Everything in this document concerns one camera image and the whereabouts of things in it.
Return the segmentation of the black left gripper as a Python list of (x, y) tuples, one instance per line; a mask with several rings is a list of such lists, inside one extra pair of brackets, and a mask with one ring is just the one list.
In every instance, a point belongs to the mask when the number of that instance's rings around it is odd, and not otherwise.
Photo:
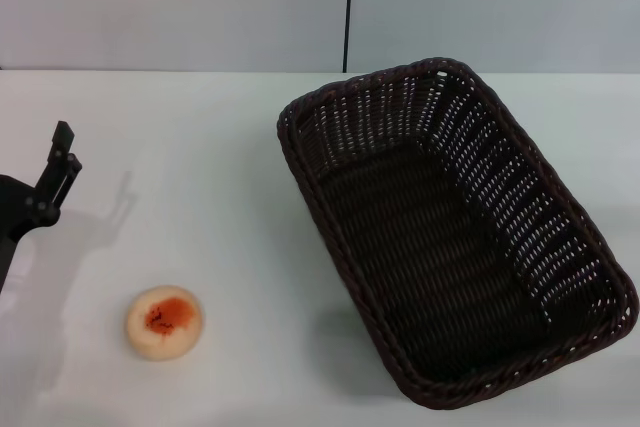
[(82, 164), (71, 152), (75, 134), (59, 121), (52, 137), (47, 165), (35, 187), (7, 175), (1, 176), (1, 241), (17, 243), (26, 233), (51, 227)]

